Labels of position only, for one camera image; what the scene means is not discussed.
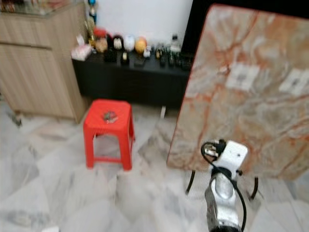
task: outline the wooden cabinet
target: wooden cabinet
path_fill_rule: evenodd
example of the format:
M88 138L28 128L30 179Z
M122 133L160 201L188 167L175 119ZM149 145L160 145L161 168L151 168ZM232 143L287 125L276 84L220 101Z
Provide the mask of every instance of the wooden cabinet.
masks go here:
M70 50L84 31L84 3L42 16L0 15L0 89L14 111L73 118L87 109Z

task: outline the black cable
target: black cable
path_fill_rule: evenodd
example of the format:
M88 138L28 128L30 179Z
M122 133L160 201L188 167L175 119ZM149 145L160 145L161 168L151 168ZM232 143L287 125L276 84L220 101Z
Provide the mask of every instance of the black cable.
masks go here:
M216 169L217 171L219 171L220 173L222 173L233 185L233 188L235 189L235 191L237 192L237 194L239 195L241 204L242 204L242 209L243 209L243 219L242 219L242 225L241 225L241 231L245 230L245 226L246 226L246 220L247 220L247 208L246 208L246 203L245 200L239 190L239 188L237 187L237 183L236 181L232 180L227 174L225 174L224 172L222 172L222 170L220 170L220 168L218 168L216 165L214 165L205 155L204 152L201 150L201 154L202 157L204 158L204 160L206 160L214 169Z
M192 186L192 183L193 183L193 180L194 180L194 176L195 176L195 170L192 170L191 172L191 177L190 177L190 182L189 182L189 185L187 187L187 190L185 191L185 194L188 195L189 191L190 191L190 188Z
M259 178L255 177L254 178L254 189L253 189L253 192L252 192L252 194L249 198L250 201L252 201L255 198L258 188L259 188Z

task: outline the black cabinet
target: black cabinet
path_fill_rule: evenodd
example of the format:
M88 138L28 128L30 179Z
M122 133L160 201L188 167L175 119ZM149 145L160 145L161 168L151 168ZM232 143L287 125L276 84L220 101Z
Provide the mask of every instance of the black cabinet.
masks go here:
M151 56L142 67L134 66L136 54L129 54L130 64L104 62L103 54L91 54L86 61L72 60L83 96L125 100L149 105L179 108L189 78L189 71L161 67Z

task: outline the stool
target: stool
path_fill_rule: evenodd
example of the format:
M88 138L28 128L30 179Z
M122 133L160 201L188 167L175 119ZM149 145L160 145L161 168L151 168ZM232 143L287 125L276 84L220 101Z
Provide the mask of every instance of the stool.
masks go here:
M107 112L114 112L116 121L108 123L104 120ZM121 158L95 157L93 138L97 135L112 134L117 136ZM132 108L125 101L95 100L92 102L84 122L84 144L87 168L93 168L95 161L122 163L124 170L132 169L132 145L135 140Z

